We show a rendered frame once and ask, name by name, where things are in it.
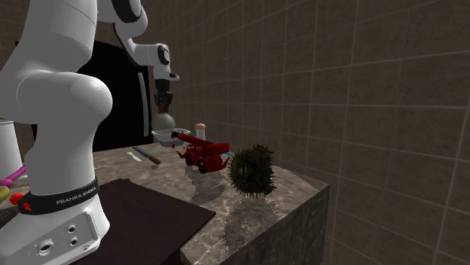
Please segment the black refrigerator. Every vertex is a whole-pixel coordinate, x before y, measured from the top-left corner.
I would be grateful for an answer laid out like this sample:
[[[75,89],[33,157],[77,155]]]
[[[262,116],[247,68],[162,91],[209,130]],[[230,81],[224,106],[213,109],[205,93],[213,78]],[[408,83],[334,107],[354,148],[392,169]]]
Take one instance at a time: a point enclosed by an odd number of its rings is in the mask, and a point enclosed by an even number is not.
[[[152,142],[147,78],[122,48],[26,31],[0,72],[0,116],[36,124],[32,158],[90,159]]]

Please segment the white bowl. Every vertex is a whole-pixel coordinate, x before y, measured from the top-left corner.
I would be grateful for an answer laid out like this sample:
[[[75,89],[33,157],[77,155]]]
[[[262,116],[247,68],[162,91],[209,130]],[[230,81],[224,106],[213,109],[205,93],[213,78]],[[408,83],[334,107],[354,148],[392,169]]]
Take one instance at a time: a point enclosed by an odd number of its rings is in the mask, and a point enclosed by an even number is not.
[[[191,134],[190,130],[182,129],[182,128],[154,130],[151,132],[151,134],[155,137],[155,139],[160,143],[162,147],[171,148],[173,145],[175,146],[183,145],[182,140],[171,137],[173,132],[184,133],[185,135]]]

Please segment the red toy crane truck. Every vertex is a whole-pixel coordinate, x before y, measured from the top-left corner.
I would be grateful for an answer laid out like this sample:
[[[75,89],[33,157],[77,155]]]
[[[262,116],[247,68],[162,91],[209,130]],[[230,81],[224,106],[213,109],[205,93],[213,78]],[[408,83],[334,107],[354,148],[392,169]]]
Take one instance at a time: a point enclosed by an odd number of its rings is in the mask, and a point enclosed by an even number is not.
[[[228,143],[212,143],[176,131],[172,131],[171,138],[188,143],[183,154],[179,151],[176,153],[188,166],[197,166],[200,173],[216,172],[226,168],[229,159],[223,162],[221,155],[229,151]]]

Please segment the brown spiky ball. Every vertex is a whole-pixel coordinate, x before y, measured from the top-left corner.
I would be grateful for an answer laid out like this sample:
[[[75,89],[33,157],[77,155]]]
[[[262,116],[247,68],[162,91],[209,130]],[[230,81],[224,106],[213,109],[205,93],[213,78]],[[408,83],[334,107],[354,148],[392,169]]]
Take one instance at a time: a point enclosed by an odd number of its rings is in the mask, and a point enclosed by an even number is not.
[[[241,196],[264,198],[275,189],[273,152],[263,145],[239,149],[228,166],[229,182]]]

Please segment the dark maroon robot stand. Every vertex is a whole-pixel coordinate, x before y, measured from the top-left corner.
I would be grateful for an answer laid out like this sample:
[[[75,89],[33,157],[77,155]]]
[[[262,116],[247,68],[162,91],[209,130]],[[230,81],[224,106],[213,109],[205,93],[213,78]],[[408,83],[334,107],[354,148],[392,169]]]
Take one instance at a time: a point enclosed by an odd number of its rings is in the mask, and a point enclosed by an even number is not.
[[[181,248],[215,212],[131,182],[99,187],[110,228],[92,254],[71,265],[190,265]]]

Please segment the white cylindrical container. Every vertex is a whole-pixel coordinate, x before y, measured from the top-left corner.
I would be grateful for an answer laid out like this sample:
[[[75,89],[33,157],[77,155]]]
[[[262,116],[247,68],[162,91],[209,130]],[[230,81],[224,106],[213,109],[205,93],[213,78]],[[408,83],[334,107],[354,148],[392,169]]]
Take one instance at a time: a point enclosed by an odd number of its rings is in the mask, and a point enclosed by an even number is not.
[[[11,120],[0,120],[0,179],[14,174],[23,162]]]

